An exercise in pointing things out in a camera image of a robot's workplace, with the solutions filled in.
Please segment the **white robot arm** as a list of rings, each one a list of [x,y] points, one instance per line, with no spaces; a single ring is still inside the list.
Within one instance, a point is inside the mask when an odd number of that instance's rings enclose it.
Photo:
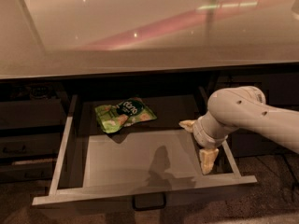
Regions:
[[[228,135],[238,129],[258,133],[299,153],[299,112],[268,105],[263,92],[253,86],[214,91],[207,101],[205,115],[183,120],[179,126],[201,147],[202,173],[209,174]]]

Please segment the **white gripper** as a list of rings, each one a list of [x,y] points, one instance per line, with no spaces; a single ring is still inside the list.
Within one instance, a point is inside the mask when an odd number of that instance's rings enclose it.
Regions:
[[[188,133],[193,133],[196,142],[203,147],[199,150],[201,170],[209,174],[218,157],[219,147],[228,137],[228,131],[214,118],[204,115],[194,120],[183,120],[178,124]]]

